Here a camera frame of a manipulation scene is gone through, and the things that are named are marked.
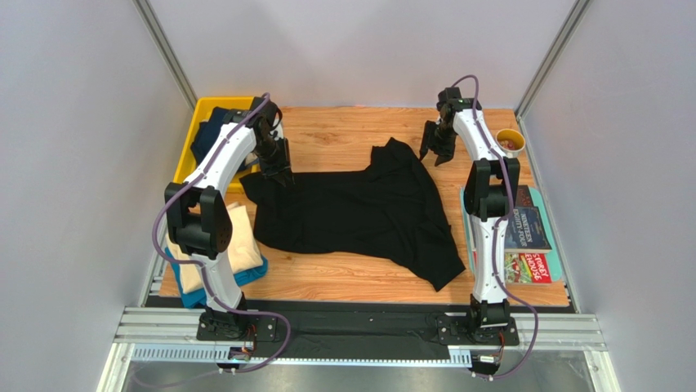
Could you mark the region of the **black t shirt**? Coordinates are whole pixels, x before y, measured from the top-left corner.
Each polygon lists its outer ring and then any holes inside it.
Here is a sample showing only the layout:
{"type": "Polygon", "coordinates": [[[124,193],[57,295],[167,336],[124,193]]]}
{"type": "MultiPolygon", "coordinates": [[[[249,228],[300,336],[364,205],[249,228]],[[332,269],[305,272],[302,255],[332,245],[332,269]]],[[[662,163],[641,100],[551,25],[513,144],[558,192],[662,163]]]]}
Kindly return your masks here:
{"type": "Polygon", "coordinates": [[[466,268],[435,182],[394,138],[361,171],[297,173],[289,186],[254,173],[241,184],[257,206],[254,236],[268,247],[388,259],[437,292],[466,268]]]}

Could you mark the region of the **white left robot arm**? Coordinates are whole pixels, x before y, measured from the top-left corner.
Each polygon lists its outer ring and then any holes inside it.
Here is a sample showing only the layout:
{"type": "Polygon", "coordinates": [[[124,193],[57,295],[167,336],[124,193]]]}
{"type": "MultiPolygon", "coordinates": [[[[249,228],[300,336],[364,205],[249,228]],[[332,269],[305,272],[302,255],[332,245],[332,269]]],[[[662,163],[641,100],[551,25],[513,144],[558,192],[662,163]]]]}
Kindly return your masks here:
{"type": "Polygon", "coordinates": [[[264,178],[282,186],[294,182],[282,119],[268,92],[253,98],[249,109],[229,110],[203,161],[183,182],[165,189],[165,204],[155,221],[166,222],[169,239],[188,255],[185,264],[198,270],[207,309],[216,317],[249,314],[229,263],[233,224],[225,194],[234,175],[255,154],[264,178]]]}

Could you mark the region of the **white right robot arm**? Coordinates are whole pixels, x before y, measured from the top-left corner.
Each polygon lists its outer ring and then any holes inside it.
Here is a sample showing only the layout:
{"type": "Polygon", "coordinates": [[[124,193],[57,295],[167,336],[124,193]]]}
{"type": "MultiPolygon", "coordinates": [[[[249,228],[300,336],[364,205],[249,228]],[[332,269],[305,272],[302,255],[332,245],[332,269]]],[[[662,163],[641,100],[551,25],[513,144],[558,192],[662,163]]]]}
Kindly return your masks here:
{"type": "Polygon", "coordinates": [[[508,292],[502,277],[504,238],[515,206],[520,163],[508,158],[488,130],[475,97],[464,98],[458,87],[438,94],[439,117],[424,126],[420,158],[432,152],[435,165],[453,160],[456,139],[471,159],[464,188],[464,209],[474,232],[476,267],[471,318],[482,326],[502,326],[510,318],[508,292]]]}

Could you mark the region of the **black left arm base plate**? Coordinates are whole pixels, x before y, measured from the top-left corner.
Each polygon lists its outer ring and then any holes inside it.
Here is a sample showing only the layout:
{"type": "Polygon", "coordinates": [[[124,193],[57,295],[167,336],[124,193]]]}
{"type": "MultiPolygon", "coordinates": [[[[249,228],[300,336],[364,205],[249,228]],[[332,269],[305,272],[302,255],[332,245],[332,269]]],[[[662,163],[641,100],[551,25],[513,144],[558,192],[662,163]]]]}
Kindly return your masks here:
{"type": "Polygon", "coordinates": [[[241,315],[206,308],[199,317],[196,338],[199,341],[261,341],[276,338],[279,318],[266,315],[241,315]]]}

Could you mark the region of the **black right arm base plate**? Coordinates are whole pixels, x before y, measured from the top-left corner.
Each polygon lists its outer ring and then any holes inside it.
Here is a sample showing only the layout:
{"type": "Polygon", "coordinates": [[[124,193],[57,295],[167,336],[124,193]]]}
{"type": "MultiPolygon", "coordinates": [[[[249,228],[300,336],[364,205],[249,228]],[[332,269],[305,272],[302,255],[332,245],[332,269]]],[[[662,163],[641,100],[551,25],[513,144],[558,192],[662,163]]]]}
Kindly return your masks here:
{"type": "Polygon", "coordinates": [[[443,345],[520,345],[518,327],[512,317],[506,325],[480,326],[468,313],[441,314],[435,317],[435,326],[443,345]]]}

